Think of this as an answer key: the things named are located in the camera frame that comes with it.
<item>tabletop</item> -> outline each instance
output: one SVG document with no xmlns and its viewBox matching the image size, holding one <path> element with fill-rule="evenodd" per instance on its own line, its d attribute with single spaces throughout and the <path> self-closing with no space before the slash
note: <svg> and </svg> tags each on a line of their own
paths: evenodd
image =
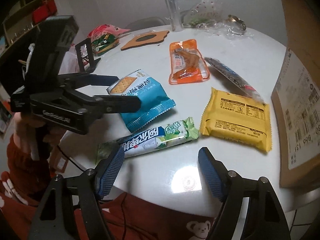
<svg viewBox="0 0 320 240">
<path fill-rule="evenodd" d="M 243 178 L 258 179 L 265 176 L 271 182 L 284 212 L 295 205 L 295 191 L 279 187 L 280 147 L 276 116 L 271 102 L 271 92 L 278 78 L 285 54 L 285 46 L 263 33 L 248 28 L 251 37 L 228 39 L 214 36 L 204 30 L 184 29 L 170 32 L 160 44 L 121 51 L 133 36 L 150 30 L 170 30 L 160 26 L 140 30 L 120 39 L 120 45 L 101 56 L 94 74 L 113 75 L 122 78 L 137 69 L 144 70 L 161 83 L 175 108 L 148 123 L 142 130 L 193 117 L 195 126 L 206 107 L 211 87 L 231 93 L 241 91 L 216 70 L 210 69 L 209 80 L 201 83 L 170 85 L 171 72 L 169 44 L 196 39 L 203 57 L 212 57 L 243 77 L 266 103 L 270 104 L 272 150 L 263 154 L 257 149 L 214 137 L 200 136 L 198 140 L 163 149 L 146 155 L 127 158 L 114 186 L 141 199 L 181 212 L 216 216 L 220 202 L 213 198 L 198 168 L 198 151 L 208 147 L 216 160 L 222 161 L 228 170 L 238 172 Z M 108 94 L 106 87 L 86 86 L 79 89 L 89 96 Z M 119 114 L 105 114 L 91 127 L 87 135 L 68 132 L 61 141 L 61 148 L 84 168 L 95 167 L 95 149 L 98 143 L 129 135 Z M 186 178 L 196 186 L 191 191 L 183 187 Z M 244 199 L 241 216 L 245 216 L 247 200 Z"/>
</svg>

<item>blue snack package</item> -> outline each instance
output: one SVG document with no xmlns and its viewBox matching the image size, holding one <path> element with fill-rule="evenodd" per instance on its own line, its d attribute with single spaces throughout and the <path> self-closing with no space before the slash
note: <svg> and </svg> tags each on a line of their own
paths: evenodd
<svg viewBox="0 0 320 240">
<path fill-rule="evenodd" d="M 161 84 L 140 69 L 114 83 L 107 92 L 110 95 L 138 96 L 141 100 L 141 108 L 137 112 L 121 113 L 130 132 L 135 132 L 176 105 Z"/>
</svg>

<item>metal screw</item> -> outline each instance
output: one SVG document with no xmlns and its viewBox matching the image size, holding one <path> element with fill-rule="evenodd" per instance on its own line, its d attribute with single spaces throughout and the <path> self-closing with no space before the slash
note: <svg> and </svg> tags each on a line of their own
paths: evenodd
<svg viewBox="0 0 320 240">
<path fill-rule="evenodd" d="M 80 109 L 78 109 L 78 113 L 80 113 L 80 114 L 85 114 L 85 113 L 87 113 L 88 112 L 88 109 L 86 109 L 86 108 L 80 108 Z"/>
<path fill-rule="evenodd" d="M 268 183 L 269 180 L 266 178 L 266 177 L 261 177 L 260 180 L 263 182 L 263 183 Z"/>
<path fill-rule="evenodd" d="M 228 171 L 228 175 L 233 178 L 237 176 L 237 173 L 235 171 Z"/>
<path fill-rule="evenodd" d="M 85 174 L 87 174 L 88 176 L 94 174 L 94 169 L 87 169 L 87 170 L 85 171 Z"/>
<path fill-rule="evenodd" d="M 59 179 L 62 178 L 62 175 L 61 174 L 57 174 L 55 177 L 54 177 L 54 180 L 55 181 L 58 181 Z"/>
</svg>

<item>transparent plastic tube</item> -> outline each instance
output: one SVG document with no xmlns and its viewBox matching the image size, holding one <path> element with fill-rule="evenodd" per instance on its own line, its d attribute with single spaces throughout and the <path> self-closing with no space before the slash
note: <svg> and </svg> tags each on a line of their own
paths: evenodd
<svg viewBox="0 0 320 240">
<path fill-rule="evenodd" d="M 176 0 L 165 0 L 167 8 L 170 14 L 170 23 L 173 32 L 180 32 L 182 31 L 182 23 L 180 17 L 180 10 L 179 6 L 177 5 Z"/>
</svg>

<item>blue gripper pad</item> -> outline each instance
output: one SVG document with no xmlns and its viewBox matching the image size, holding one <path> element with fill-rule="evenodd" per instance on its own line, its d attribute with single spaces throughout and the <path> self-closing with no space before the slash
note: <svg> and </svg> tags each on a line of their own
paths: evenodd
<svg viewBox="0 0 320 240">
<path fill-rule="evenodd" d="M 101 160 L 95 168 L 97 175 L 95 178 L 96 194 L 103 198 L 110 193 L 110 190 L 118 176 L 124 161 L 124 150 L 121 146 L 113 149 L 107 159 Z"/>
<path fill-rule="evenodd" d="M 211 190 L 212 195 L 218 198 L 220 202 L 222 202 L 224 199 L 224 194 L 223 194 L 224 185 L 209 159 L 210 156 L 212 157 L 207 147 L 202 147 L 199 150 L 198 161 L 199 161 L 200 169 L 202 171 L 202 174 L 205 180 L 207 181 L 207 184 Z"/>
</svg>

